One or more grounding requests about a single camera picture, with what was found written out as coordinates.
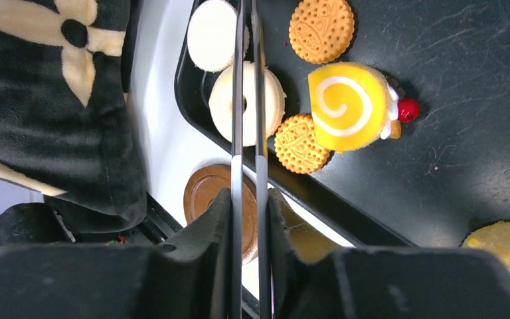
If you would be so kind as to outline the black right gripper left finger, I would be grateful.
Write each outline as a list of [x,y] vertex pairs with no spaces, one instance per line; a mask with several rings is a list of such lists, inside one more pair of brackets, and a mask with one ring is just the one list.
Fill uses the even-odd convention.
[[160,245],[0,247],[0,318],[226,318],[231,199]]

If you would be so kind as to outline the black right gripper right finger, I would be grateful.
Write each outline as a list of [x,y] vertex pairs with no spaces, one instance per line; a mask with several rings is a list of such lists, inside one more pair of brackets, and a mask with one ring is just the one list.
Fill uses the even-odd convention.
[[296,249],[282,194],[268,192],[276,318],[510,318],[510,273],[473,249]]

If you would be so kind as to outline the yellow swirl roll cake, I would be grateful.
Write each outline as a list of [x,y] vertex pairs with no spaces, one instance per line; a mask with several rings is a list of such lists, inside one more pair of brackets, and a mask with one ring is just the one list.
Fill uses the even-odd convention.
[[403,98],[378,70],[355,62],[326,64],[307,77],[317,143],[350,152],[377,140],[396,140],[420,105]]

